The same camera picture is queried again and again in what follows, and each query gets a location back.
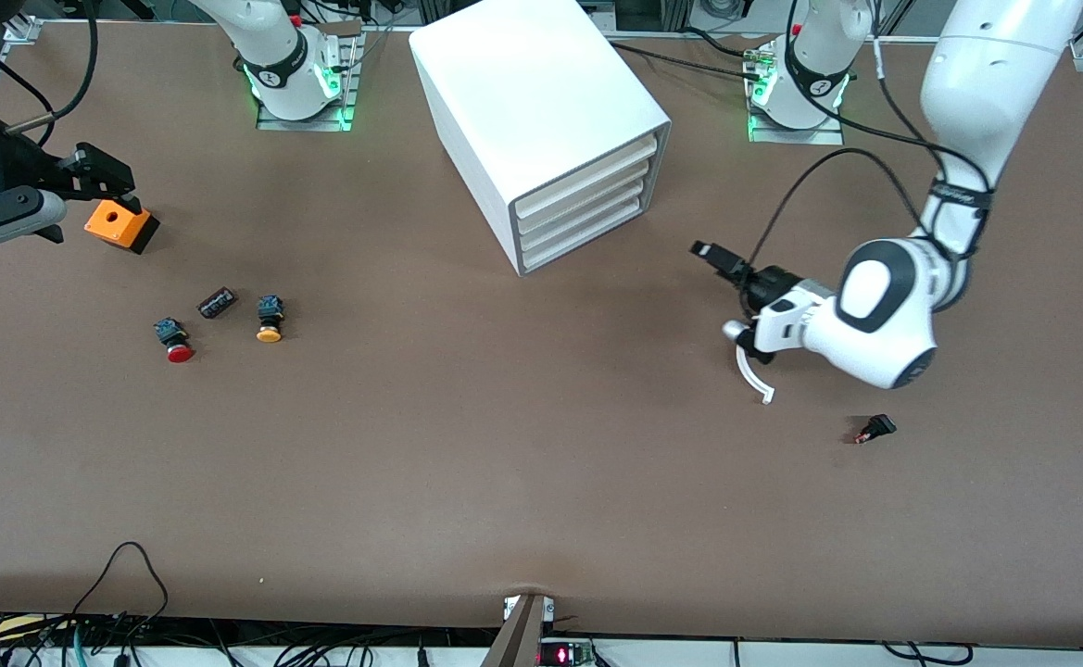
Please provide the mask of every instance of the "wire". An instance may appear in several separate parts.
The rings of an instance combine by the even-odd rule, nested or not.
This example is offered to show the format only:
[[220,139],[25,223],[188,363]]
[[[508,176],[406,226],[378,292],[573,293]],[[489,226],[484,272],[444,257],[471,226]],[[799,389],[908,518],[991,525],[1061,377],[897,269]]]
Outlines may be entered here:
[[[872,164],[875,164],[875,166],[878,166],[878,168],[883,170],[885,176],[888,178],[888,181],[891,182],[893,189],[896,189],[896,194],[900,195],[900,201],[904,204],[904,208],[908,209],[908,214],[911,215],[911,219],[914,220],[915,224],[919,224],[919,214],[915,211],[915,206],[911,202],[911,198],[908,197],[908,191],[904,189],[904,185],[902,185],[902,182],[900,181],[900,178],[896,175],[896,172],[889,168],[888,164],[883,161],[883,157],[878,157],[874,153],[863,148],[847,146],[845,148],[833,151],[832,153],[826,153],[825,156],[822,156],[821,159],[809,166],[809,169],[805,170],[805,172],[796,179],[795,183],[792,183],[792,186],[787,189],[784,198],[779,201],[779,206],[775,207],[775,211],[771,214],[771,220],[767,221],[767,227],[765,227],[765,232],[762,232],[759,240],[756,240],[756,245],[754,245],[752,253],[747,256],[747,264],[749,266],[753,266],[754,263],[756,263],[756,258],[759,257],[760,250],[767,243],[767,237],[771,235],[771,231],[775,227],[775,223],[779,222],[779,217],[783,214],[787,202],[792,200],[792,195],[796,194],[796,191],[799,189],[800,185],[805,184],[805,181],[811,176],[812,172],[821,169],[821,165],[827,164],[830,160],[834,159],[834,157],[846,155],[863,156],[867,160],[871,160]],[[746,315],[747,319],[754,321],[756,313],[754,313],[752,306],[747,303],[746,290],[744,290],[744,287],[749,278],[752,278],[752,272],[749,272],[749,270],[743,274],[743,277],[740,278],[740,306],[743,308],[743,313]]]
[[96,35],[96,9],[93,8],[92,0],[82,0],[80,4],[83,4],[84,17],[88,18],[88,65],[84,67],[84,77],[80,80],[80,88],[76,89],[76,94],[73,94],[71,100],[62,109],[51,114],[54,119],[66,117],[80,104],[84,94],[88,94],[89,86],[92,84],[93,71],[96,71],[96,51],[100,47],[100,38]]
[[117,545],[117,548],[115,548],[113,550],[113,553],[109,554],[108,561],[105,562],[105,568],[101,570],[100,577],[96,577],[96,580],[93,581],[93,585],[91,587],[88,587],[88,590],[84,591],[84,594],[80,596],[79,600],[76,600],[76,604],[73,605],[71,607],[71,615],[75,616],[76,613],[80,611],[80,605],[84,603],[84,600],[88,600],[88,596],[93,594],[93,591],[96,590],[96,587],[101,586],[101,581],[104,581],[106,575],[108,575],[108,570],[113,566],[113,562],[117,560],[117,554],[121,553],[122,548],[138,549],[138,552],[142,554],[142,561],[146,562],[146,570],[151,571],[151,577],[155,580],[156,584],[158,584],[158,590],[161,591],[161,593],[164,594],[164,603],[158,607],[158,612],[152,613],[151,616],[147,616],[146,618],[144,618],[144,620],[140,620],[138,625],[133,626],[133,630],[130,630],[130,635],[132,635],[138,628],[140,628],[140,626],[147,624],[147,622],[155,619],[155,617],[158,616],[159,613],[167,611],[167,604],[170,603],[170,594],[167,591],[167,584],[164,584],[164,580],[161,580],[158,577],[158,573],[156,573],[155,571],[155,565],[153,565],[153,562],[151,562],[151,554],[146,553],[146,549],[144,549],[142,545],[138,544],[138,541],[126,540]]
[[[326,5],[324,3],[321,3],[319,0],[309,0],[309,1],[310,1],[311,4],[315,4],[316,8],[319,9],[319,15],[321,16],[323,15],[322,11],[326,10],[328,12],[334,12],[334,13],[337,13],[337,14],[343,14],[343,16],[357,16],[357,17],[361,18],[361,21],[364,21],[364,22],[376,23],[376,18],[374,18],[373,16],[365,16],[364,14],[361,14],[361,13],[357,13],[357,12],[352,12],[350,10],[345,10],[345,9],[343,9],[343,5],[341,3],[339,3],[339,5],[338,5],[337,9],[331,9],[331,8],[328,8],[328,5]],[[323,17],[323,23],[326,23],[326,16]]]
[[[40,93],[40,90],[38,90],[38,88],[34,88],[34,86],[31,86],[31,83],[29,83],[28,80],[25,80],[18,73],[13,70],[13,67],[2,63],[2,58],[0,58],[0,70],[2,70],[4,75],[9,76],[12,80],[14,80],[16,84],[22,86],[23,89],[26,90],[26,93],[31,93],[32,96],[36,100],[38,100],[38,103],[42,105],[42,110],[45,110],[48,114],[54,115],[54,108],[51,108],[51,102],[47,99],[45,94]],[[54,120],[47,123],[47,130],[42,131],[42,135],[38,139],[38,141],[36,141],[38,146],[40,147],[44,146],[47,140],[51,139],[51,132],[53,131],[54,131]]]
[[[155,565],[153,565],[153,562],[151,562],[151,554],[146,553],[146,549],[144,549],[142,545],[138,544],[138,541],[127,540],[117,545],[117,548],[115,548],[113,550],[113,553],[109,554],[108,561],[105,562],[105,568],[101,570],[100,577],[96,577],[96,580],[93,581],[93,585],[89,587],[87,591],[84,591],[84,594],[80,596],[79,600],[76,600],[75,606],[71,607],[71,616],[75,616],[76,613],[80,611],[80,605],[84,603],[84,600],[88,600],[88,596],[91,596],[93,591],[96,590],[96,587],[100,587],[101,581],[104,581],[105,575],[108,575],[108,570],[109,567],[113,566],[113,561],[117,559],[117,553],[120,553],[122,548],[138,549],[139,553],[142,554],[142,561],[146,562],[146,570],[148,571],[148,573],[151,573],[151,577],[155,580],[155,583],[158,584],[158,590],[161,591],[161,593],[164,594],[164,603],[159,605],[158,611],[152,613],[151,616],[143,617],[142,620],[139,620],[139,623],[134,625],[129,632],[126,633],[126,641],[121,645],[121,654],[123,655],[126,646],[129,646],[130,652],[133,655],[134,664],[138,664],[138,666],[140,667],[140,662],[138,661],[138,652],[134,651],[133,649],[133,635],[138,633],[138,630],[142,629],[142,626],[148,624],[148,622],[152,622],[153,619],[158,617],[160,613],[167,611],[167,605],[170,603],[170,592],[167,591],[167,584],[164,584],[164,580],[161,580],[161,578],[158,577],[158,573],[156,573],[155,571]],[[67,667],[67,651],[64,651],[63,656],[64,656],[63,658],[64,667]]]
[[[797,3],[797,1],[798,0],[792,0],[792,3],[790,4],[790,9],[787,10],[787,23],[786,23],[786,25],[784,27],[785,39],[787,38],[787,36],[790,36],[792,34],[792,17],[795,16],[795,14],[796,14],[796,3]],[[785,49],[785,60],[787,60],[787,55],[786,54],[787,54],[787,51],[790,51],[792,49],[792,41],[787,42],[784,45],[784,49]],[[862,125],[860,122],[851,121],[851,119],[847,119],[847,118],[843,117],[841,114],[835,113],[833,109],[825,108],[824,105],[821,105],[820,102],[817,102],[815,99],[812,97],[812,94],[810,94],[808,92],[808,90],[805,90],[805,84],[800,83],[800,81],[797,80],[795,76],[792,76],[792,73],[790,73],[790,79],[792,80],[792,83],[794,83],[796,86],[796,89],[799,90],[800,96],[804,96],[805,101],[809,102],[809,105],[812,105],[813,108],[817,108],[819,112],[821,112],[821,114],[824,114],[825,117],[834,119],[835,121],[843,123],[843,126],[853,127],[854,130],[864,131],[867,134],[873,134],[875,136],[882,136],[884,139],[891,139],[893,141],[901,141],[901,143],[904,143],[904,144],[913,144],[913,146],[922,146],[922,147],[930,148],[932,151],[938,151],[940,153],[944,153],[948,156],[956,157],[958,160],[964,161],[964,164],[969,165],[969,168],[974,169],[974,172],[977,172],[977,176],[981,179],[982,185],[986,187],[987,193],[993,193],[994,186],[993,186],[993,184],[991,184],[990,179],[986,175],[984,170],[982,170],[980,168],[980,166],[978,166],[977,164],[975,164],[975,161],[971,160],[969,157],[965,156],[964,153],[961,153],[961,152],[955,151],[953,148],[949,148],[947,146],[940,146],[940,144],[932,144],[932,143],[930,143],[930,141],[922,141],[922,140],[918,140],[918,139],[914,139],[913,136],[904,136],[904,135],[901,135],[901,134],[896,134],[896,132],[892,132],[892,131],[878,130],[878,128],[874,128],[874,127]]]
[[216,626],[216,622],[212,620],[211,618],[208,618],[208,624],[211,625],[211,632],[216,633],[216,642],[220,643],[220,652],[227,657],[227,663],[231,664],[232,667],[245,667],[244,664],[240,664],[239,659],[236,659],[236,657],[233,655],[233,652],[227,650],[227,644],[224,643],[224,638],[221,637],[220,628]]
[[974,659],[974,646],[968,644],[962,644],[962,649],[965,649],[965,657],[960,659],[943,659],[940,657],[932,657],[931,655],[924,655],[921,653],[915,642],[905,642],[908,649],[911,653],[902,653],[902,651],[897,651],[888,642],[883,642],[883,649],[888,650],[888,653],[895,655],[896,657],[901,657],[904,659],[911,659],[911,662],[919,663],[921,667],[926,667],[927,664],[944,664],[948,667],[961,667],[962,664],[973,663]]
[[645,51],[645,50],[642,50],[642,49],[636,49],[635,47],[629,47],[629,45],[626,45],[626,43],[621,43],[621,42],[617,42],[617,41],[613,41],[612,45],[614,48],[621,50],[621,51],[630,51],[634,54],[647,55],[647,56],[649,56],[649,58],[656,58],[657,61],[664,61],[664,62],[667,62],[667,63],[673,63],[673,64],[676,64],[676,65],[681,65],[681,67],[692,67],[695,70],[712,71],[712,73],[717,73],[717,74],[725,74],[727,76],[736,76],[736,77],[740,77],[740,79],[745,79],[745,80],[757,80],[757,79],[759,79],[759,76],[756,75],[756,74],[753,74],[753,73],[745,73],[745,71],[740,71],[740,70],[728,70],[728,68],[714,67],[714,65],[706,65],[706,64],[702,64],[702,63],[693,63],[693,61],[682,61],[681,58],[674,58],[673,55],[655,54],[655,52]]
[[80,624],[76,624],[74,630],[71,630],[71,652],[76,655],[76,664],[79,667],[88,667],[88,662],[84,659],[84,650],[80,645]]
[[595,645],[595,640],[591,640],[591,656],[595,657],[595,667],[614,667],[614,664],[608,663],[608,658],[599,654],[599,646]]
[[[879,77],[879,90],[883,92],[883,99],[888,103],[888,106],[891,108],[891,113],[896,115],[896,118],[900,119],[900,122],[908,128],[911,135],[923,141],[923,143],[929,144],[929,140],[927,140],[918,128],[913,125],[913,121],[911,121],[908,117],[908,114],[904,114],[904,112],[900,109],[900,105],[897,105],[896,99],[891,94],[891,90],[888,89],[888,77],[884,73],[882,61],[883,54],[878,47],[879,38],[883,36],[883,26],[880,23],[883,17],[883,0],[878,0],[878,3],[876,3],[875,0],[867,0],[867,4],[871,5],[871,35],[875,38],[875,64],[878,71],[883,74],[883,76]],[[935,161],[936,170],[940,173],[940,178],[944,178],[944,161],[940,160],[940,156],[936,155],[936,149],[931,146],[924,146],[924,149],[927,151],[927,155],[929,155],[929,157],[932,158],[932,161]]]
[[697,35],[697,37],[701,37],[702,39],[705,39],[706,43],[709,43],[709,45],[712,48],[715,48],[715,50],[723,52],[723,54],[734,55],[735,58],[745,58],[745,56],[746,56],[746,54],[745,54],[744,51],[738,51],[738,50],[731,49],[729,47],[723,47],[721,41],[717,41],[714,38],[714,36],[712,36],[710,34],[706,32],[705,29],[701,29],[701,27],[694,27],[692,25],[687,25],[687,26],[683,27],[683,29],[681,29],[681,32],[689,32],[691,35]]
[[319,16],[315,16],[315,13],[311,12],[311,9],[308,8],[303,0],[298,0],[298,8],[301,9],[301,11],[306,12],[306,17],[309,17],[313,24],[326,23],[326,18],[323,16],[323,10],[319,10]]
[[351,63],[350,65],[341,65],[340,67],[334,67],[334,70],[337,70],[337,74],[342,74],[352,70],[352,68],[358,67],[360,63],[364,63],[364,58],[367,58],[368,54],[371,54],[373,51],[376,51],[377,47],[381,45],[381,42],[383,42],[384,38],[389,36],[389,32],[392,32],[393,24],[395,24],[401,17],[402,16],[390,16],[389,23],[384,24],[384,29],[381,29],[381,32],[378,36],[376,36],[375,41],[373,41],[373,45],[364,48],[363,54],[360,54],[358,58],[355,58],[355,63]]

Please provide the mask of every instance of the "orange cube with hole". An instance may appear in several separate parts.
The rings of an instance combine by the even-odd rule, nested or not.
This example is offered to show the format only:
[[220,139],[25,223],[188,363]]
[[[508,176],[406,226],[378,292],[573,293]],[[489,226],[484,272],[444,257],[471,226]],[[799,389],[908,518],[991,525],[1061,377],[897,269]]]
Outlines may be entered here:
[[96,207],[84,224],[84,232],[97,239],[138,254],[146,249],[146,244],[157,231],[158,220],[146,208],[134,214],[129,208],[108,199]]

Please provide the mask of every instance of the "brown table surface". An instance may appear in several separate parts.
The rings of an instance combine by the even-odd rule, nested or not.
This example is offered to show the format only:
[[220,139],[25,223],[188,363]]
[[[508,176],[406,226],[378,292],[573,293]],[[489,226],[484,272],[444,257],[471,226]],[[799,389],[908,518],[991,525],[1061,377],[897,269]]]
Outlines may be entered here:
[[[82,26],[51,25],[12,63],[62,105],[86,48]],[[929,52],[888,49],[917,119]],[[520,279],[441,148],[405,34],[364,65],[341,134],[255,131],[214,27],[108,24],[100,53],[50,146],[129,161],[164,227],[133,257],[80,231],[78,204],[66,244],[0,246],[0,609],[70,609],[138,539],[177,615],[491,626],[532,588],[588,631],[1083,645],[1070,62],[968,297],[936,317],[934,367],[884,392],[783,354],[762,407],[719,332],[734,292],[687,248],[745,252],[825,148],[747,143],[734,80],[627,54],[673,118],[651,211]],[[3,82],[0,117],[34,110]],[[846,113],[898,127],[870,76]],[[922,151],[849,143],[926,191]],[[873,166],[841,160],[762,259],[834,285],[859,241],[910,231]],[[221,285],[245,303],[203,321]],[[277,345],[253,339],[265,292],[288,304]],[[153,336],[165,316],[188,326],[185,366]],[[850,445],[879,413],[900,431]],[[156,604],[126,558],[86,609]]]

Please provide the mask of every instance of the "black connector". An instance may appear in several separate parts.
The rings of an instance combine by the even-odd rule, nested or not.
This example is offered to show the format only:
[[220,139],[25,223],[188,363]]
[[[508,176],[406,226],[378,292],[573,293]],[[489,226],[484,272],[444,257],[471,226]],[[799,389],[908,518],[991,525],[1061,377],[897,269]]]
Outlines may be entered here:
[[752,265],[739,254],[732,253],[722,246],[716,244],[703,244],[694,240],[694,245],[689,247],[689,251],[697,254],[699,258],[713,266],[718,275],[725,279],[730,279],[735,287],[743,286],[743,279],[752,273]]
[[689,247],[689,251],[705,260],[716,274],[734,285],[735,290],[741,290],[756,312],[774,303],[800,282],[799,275],[784,271],[781,266],[754,271],[745,259],[716,244],[697,240]]
[[879,435],[889,435],[893,432],[896,432],[896,422],[891,421],[891,418],[885,414],[876,414],[866,422],[866,427],[854,436],[854,444],[869,443],[871,440],[878,439]]

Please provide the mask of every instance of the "black electronic component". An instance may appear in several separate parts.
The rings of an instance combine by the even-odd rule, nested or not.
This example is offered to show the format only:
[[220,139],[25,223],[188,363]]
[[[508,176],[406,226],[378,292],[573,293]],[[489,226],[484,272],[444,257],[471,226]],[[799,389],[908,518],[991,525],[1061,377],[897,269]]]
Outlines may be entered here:
[[578,667],[595,663],[595,651],[585,642],[545,642],[537,646],[538,667]]
[[199,315],[203,315],[207,319],[214,319],[227,310],[231,304],[236,303],[236,295],[227,287],[221,287],[220,290],[216,291],[214,295],[203,300],[199,304],[198,311]]
[[767,266],[765,270],[754,271],[739,254],[716,244],[703,244],[697,240],[689,251],[705,260],[719,277],[734,285],[735,290],[740,290],[743,299],[756,312],[779,300],[800,282],[799,275],[781,266]]
[[879,435],[889,435],[893,432],[896,432],[896,422],[891,421],[891,418],[885,414],[876,414],[866,422],[866,427],[854,436],[854,444],[861,445],[878,439]]

